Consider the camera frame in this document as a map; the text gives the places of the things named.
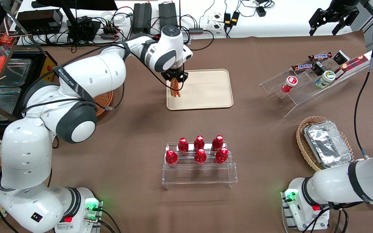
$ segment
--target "aluminum foil container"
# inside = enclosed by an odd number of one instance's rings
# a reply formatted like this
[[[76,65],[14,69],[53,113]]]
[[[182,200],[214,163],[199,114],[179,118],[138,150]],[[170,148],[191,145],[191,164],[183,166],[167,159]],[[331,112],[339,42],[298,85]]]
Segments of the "aluminum foil container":
[[[303,128],[303,134],[323,168],[354,161],[348,146],[333,121],[323,121]]]

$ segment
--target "green indicator light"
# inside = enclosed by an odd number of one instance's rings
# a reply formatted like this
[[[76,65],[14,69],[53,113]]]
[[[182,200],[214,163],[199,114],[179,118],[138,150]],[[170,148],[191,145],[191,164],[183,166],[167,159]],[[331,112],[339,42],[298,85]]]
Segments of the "green indicator light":
[[[94,197],[87,198],[86,201],[85,201],[85,207],[90,209],[90,210],[93,209],[93,208],[96,208],[98,205],[99,205],[99,201]]]
[[[297,189],[287,189],[284,194],[288,199],[296,200]]]

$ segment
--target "wicker basket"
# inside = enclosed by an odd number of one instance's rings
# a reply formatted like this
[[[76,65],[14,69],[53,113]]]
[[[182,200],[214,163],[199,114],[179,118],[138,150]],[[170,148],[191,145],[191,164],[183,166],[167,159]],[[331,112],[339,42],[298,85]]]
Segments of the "wicker basket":
[[[317,162],[316,156],[312,152],[311,146],[309,145],[308,141],[303,135],[303,128],[305,126],[320,123],[323,121],[326,121],[326,118],[321,117],[321,116],[308,117],[300,123],[299,128],[297,129],[297,132],[296,132],[296,139],[297,139],[297,144],[299,145],[299,149],[302,152],[302,155],[305,158],[306,162],[308,162],[308,164],[315,171],[320,171],[320,170],[323,170],[324,168],[322,168],[319,162]],[[352,148],[349,145],[348,139],[346,139],[345,135],[342,132],[339,131],[339,133],[341,134],[344,142],[346,143],[346,146],[348,146],[348,149],[351,152],[351,155],[353,157],[354,155],[352,153]]]
[[[93,98],[96,103],[98,103],[101,106],[109,106],[112,99],[113,99],[113,91],[109,91],[107,93],[100,94],[96,97]],[[102,115],[105,110],[102,109],[101,107],[96,105],[96,116],[98,117],[99,115]]]

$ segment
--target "red button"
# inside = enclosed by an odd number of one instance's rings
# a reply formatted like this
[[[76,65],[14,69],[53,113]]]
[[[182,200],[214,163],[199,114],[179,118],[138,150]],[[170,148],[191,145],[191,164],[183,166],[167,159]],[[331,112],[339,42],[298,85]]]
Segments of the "red button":
[[[318,210],[320,210],[320,206],[318,206],[318,205],[313,205],[313,206],[312,206],[312,209],[313,209],[313,211],[318,211]]]
[[[64,221],[66,223],[71,223],[71,220],[73,220],[73,217],[67,216],[67,217],[64,218]]]

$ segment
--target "acrylic display stand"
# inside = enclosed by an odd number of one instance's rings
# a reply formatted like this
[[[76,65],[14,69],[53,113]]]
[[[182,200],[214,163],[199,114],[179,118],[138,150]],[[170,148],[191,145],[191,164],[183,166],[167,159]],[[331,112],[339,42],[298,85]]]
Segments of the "acrylic display stand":
[[[162,185],[169,188],[175,184],[229,184],[237,183],[237,168],[232,152],[227,144],[228,159],[224,163],[214,163],[216,152],[211,151],[212,142],[205,142],[204,150],[207,155],[204,164],[195,164],[194,143],[188,142],[189,152],[178,151],[178,143],[168,143],[163,158]],[[167,150],[173,150],[178,155],[179,163],[170,165],[165,161]]]
[[[335,62],[334,59],[327,59],[325,61],[319,61],[324,67],[327,68],[329,71],[335,71],[337,68],[340,67],[338,63]],[[306,60],[298,65],[308,64],[308,63],[315,63],[315,61]],[[365,65],[361,69],[354,71],[349,74],[342,75],[338,80],[331,82],[325,88],[320,89],[316,86],[315,82],[319,78],[312,69],[303,70],[303,71],[292,71],[292,69],[288,69],[264,82],[262,82],[259,87],[263,87],[268,93],[275,92],[281,99],[283,99],[286,95],[294,103],[293,109],[291,109],[284,117],[289,115],[291,112],[296,112],[305,106],[309,105],[317,98],[327,94],[331,90],[335,90],[336,88],[340,88],[346,84],[346,81],[349,77],[356,74],[357,72],[369,67],[369,65]],[[290,92],[284,93],[281,90],[281,86],[285,83],[285,80],[290,75],[297,77],[298,83],[295,87],[291,89]]]

